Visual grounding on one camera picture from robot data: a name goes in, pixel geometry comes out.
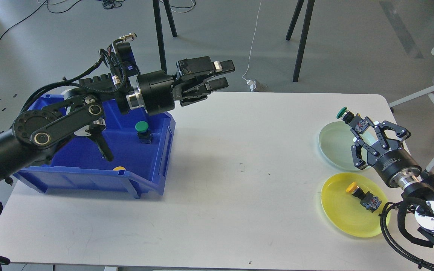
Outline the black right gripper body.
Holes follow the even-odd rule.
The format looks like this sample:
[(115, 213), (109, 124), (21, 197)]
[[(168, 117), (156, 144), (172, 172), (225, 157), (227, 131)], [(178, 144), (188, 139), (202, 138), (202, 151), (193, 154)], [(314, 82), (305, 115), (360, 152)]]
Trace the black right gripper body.
[(371, 166), (388, 187), (405, 187), (404, 179), (417, 178), (422, 168), (411, 155), (402, 147), (397, 146), (385, 150), (382, 144), (367, 146), (367, 164)]

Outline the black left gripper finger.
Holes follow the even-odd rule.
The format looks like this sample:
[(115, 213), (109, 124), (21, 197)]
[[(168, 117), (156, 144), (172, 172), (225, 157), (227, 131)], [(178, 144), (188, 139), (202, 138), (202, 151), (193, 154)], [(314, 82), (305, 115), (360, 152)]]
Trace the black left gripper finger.
[(214, 62), (215, 75), (223, 75), (235, 71), (234, 62), (230, 60)]
[(226, 77), (212, 79), (204, 84), (205, 91), (211, 93), (220, 89), (228, 88), (229, 84)]

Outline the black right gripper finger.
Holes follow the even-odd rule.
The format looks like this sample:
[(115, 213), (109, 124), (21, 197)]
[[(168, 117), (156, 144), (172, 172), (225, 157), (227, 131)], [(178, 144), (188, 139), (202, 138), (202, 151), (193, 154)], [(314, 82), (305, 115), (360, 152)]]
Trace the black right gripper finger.
[[(372, 121), (365, 117), (365, 119), (369, 122), (370, 127), (373, 125)], [(362, 139), (361, 134), (355, 134), (351, 131), (351, 133), (355, 136), (354, 145), (351, 146), (351, 154), (353, 158), (353, 164), (356, 168), (363, 170), (368, 166), (367, 160), (364, 160), (362, 157), (363, 149), (367, 151), (368, 157), (374, 157), (375, 160), (377, 159), (377, 156), (379, 155), (379, 151), (372, 147), (372, 145), (367, 144), (364, 139)]]
[[(373, 129), (376, 133), (378, 141), (372, 144), (373, 153), (386, 153), (394, 150), (402, 150), (404, 148), (403, 142), (411, 136), (408, 129), (396, 125), (393, 122), (374, 122)], [(386, 131), (393, 131), (398, 139), (389, 138)]]

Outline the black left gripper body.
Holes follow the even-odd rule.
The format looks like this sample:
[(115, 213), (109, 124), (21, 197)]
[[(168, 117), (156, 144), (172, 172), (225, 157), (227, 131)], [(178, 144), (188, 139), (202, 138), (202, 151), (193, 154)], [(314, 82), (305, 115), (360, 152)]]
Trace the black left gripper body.
[(137, 76), (137, 107), (148, 115), (165, 113), (206, 100), (213, 89), (208, 80), (217, 75), (217, 62), (210, 57), (179, 60), (177, 71), (168, 75), (163, 70)]

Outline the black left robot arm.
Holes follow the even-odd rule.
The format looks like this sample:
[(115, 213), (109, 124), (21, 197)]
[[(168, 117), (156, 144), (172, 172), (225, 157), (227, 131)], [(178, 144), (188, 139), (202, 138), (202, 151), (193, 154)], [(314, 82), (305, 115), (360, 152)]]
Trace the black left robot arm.
[(98, 62), (81, 75), (31, 94), (11, 128), (0, 134), (0, 181), (12, 184), (11, 176), (22, 168), (50, 162), (83, 128), (112, 161), (103, 129), (95, 126), (104, 116), (104, 102), (115, 100), (122, 114), (137, 108), (151, 116), (166, 113), (176, 101), (188, 106), (227, 88), (227, 79), (220, 76), (235, 71), (232, 60), (204, 56), (179, 60), (172, 75), (163, 70), (142, 74), (129, 44), (135, 38), (134, 33), (120, 36), (100, 49)]

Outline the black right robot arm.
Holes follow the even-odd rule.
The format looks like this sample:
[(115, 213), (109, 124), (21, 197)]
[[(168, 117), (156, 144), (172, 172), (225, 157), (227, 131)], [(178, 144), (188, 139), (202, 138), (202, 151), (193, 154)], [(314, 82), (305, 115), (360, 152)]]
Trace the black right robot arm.
[[(434, 246), (434, 175), (423, 172), (420, 165), (404, 149), (403, 142), (411, 133), (389, 121), (373, 122), (349, 111), (342, 117), (354, 135), (351, 155), (356, 168), (374, 168), (388, 187), (403, 190), (398, 208), (400, 233), (415, 245)], [(418, 231), (425, 240), (410, 235), (405, 229), (408, 208), (415, 208)]]

